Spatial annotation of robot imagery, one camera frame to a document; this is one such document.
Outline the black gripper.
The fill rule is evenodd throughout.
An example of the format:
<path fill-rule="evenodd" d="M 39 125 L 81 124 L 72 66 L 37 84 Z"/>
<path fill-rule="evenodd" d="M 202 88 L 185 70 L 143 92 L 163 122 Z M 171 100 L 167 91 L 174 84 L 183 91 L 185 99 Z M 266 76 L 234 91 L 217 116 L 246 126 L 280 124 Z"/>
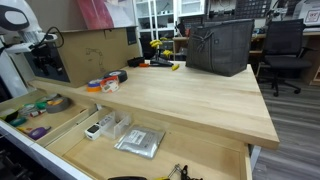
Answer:
<path fill-rule="evenodd" d="M 42 44 L 35 47 L 31 53 L 34 56 L 33 62 L 35 66 L 40 69 L 45 76 L 49 75 L 49 71 L 47 69 L 48 65 L 53 67 L 57 74 L 60 74 L 60 67 L 51 56 L 51 47 L 48 44 Z"/>

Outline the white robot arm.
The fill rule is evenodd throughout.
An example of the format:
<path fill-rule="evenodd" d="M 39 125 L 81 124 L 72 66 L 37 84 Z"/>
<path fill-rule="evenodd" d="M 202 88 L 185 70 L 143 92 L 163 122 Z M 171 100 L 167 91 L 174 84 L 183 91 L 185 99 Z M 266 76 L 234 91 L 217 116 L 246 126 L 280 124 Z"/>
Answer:
<path fill-rule="evenodd" d="M 1 54 L 31 53 L 45 43 L 58 39 L 51 30 L 44 31 L 26 0 L 0 0 Z"/>

